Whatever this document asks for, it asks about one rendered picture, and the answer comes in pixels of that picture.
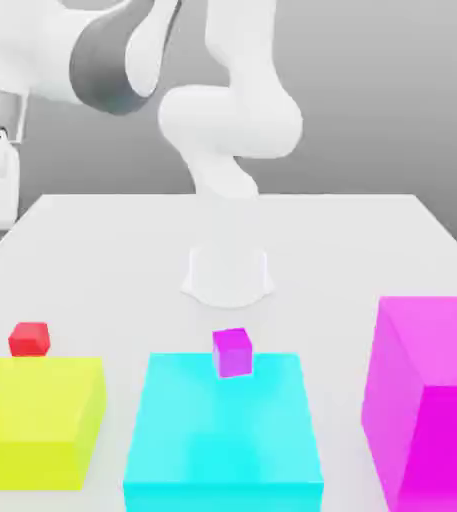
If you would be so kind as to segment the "large yellow box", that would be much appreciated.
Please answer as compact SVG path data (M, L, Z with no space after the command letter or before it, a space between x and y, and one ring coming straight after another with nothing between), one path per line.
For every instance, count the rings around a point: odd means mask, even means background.
M106 401L98 357L0 357L0 490L82 489Z

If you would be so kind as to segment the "large cyan box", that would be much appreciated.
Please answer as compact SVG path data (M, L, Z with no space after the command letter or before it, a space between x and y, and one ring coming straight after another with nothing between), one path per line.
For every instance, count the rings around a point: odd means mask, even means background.
M321 512L300 358L218 377L207 353L153 353L123 479L125 512Z

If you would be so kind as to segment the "small red cube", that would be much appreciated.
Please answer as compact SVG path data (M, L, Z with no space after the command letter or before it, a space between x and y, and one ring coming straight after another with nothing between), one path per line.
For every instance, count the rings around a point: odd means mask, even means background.
M44 322L20 322L8 337L13 357L45 356L50 349L48 326Z

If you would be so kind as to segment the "large magenta box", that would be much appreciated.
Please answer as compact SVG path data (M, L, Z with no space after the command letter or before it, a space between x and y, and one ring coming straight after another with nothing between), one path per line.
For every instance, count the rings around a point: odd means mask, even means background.
M457 297L380 299L361 420L389 512L457 512Z

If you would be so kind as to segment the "small purple cube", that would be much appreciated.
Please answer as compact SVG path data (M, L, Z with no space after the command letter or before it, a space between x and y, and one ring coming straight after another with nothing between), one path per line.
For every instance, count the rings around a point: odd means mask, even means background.
M250 375L253 345L244 328L213 332L213 361L220 378Z

